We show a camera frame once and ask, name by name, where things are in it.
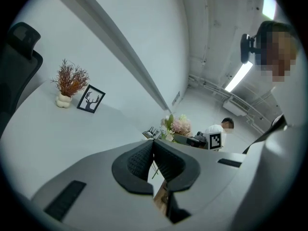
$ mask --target fluorescent light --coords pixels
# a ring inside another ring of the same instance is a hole
[[[245,75],[248,73],[248,71],[251,69],[252,63],[247,62],[246,64],[243,64],[240,68],[240,70],[237,72],[237,74],[234,76],[234,78],[231,80],[229,85],[225,88],[226,91],[231,92],[237,85],[240,83],[240,81],[245,77]]]
[[[276,0],[264,0],[262,13],[273,20],[276,11]]]

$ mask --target white shirt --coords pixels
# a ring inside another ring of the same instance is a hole
[[[205,133],[221,132],[221,146],[225,147],[226,142],[226,131],[222,128],[221,125],[212,125],[205,130]]]

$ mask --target white desk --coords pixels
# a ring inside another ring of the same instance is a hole
[[[57,93],[49,81],[38,87],[17,109],[0,141],[4,170],[27,198],[83,157],[145,139],[104,100],[92,114],[76,108],[82,93],[68,109],[56,106]]]

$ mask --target pink flower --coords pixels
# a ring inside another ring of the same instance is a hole
[[[175,133],[180,133],[182,130],[182,124],[178,119],[174,119],[171,124],[171,130]]]
[[[187,136],[187,137],[192,137],[192,136],[193,136],[193,133],[192,133],[192,132],[188,132],[188,133],[185,134],[185,136]]]
[[[180,134],[186,135],[192,130],[190,120],[183,119],[183,120],[180,121],[180,123],[181,123],[181,127],[182,127]]]

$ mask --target black mesh seat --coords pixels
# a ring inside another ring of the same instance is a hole
[[[40,34],[24,22],[11,27],[0,58],[0,135],[26,85],[43,63],[33,50]]]

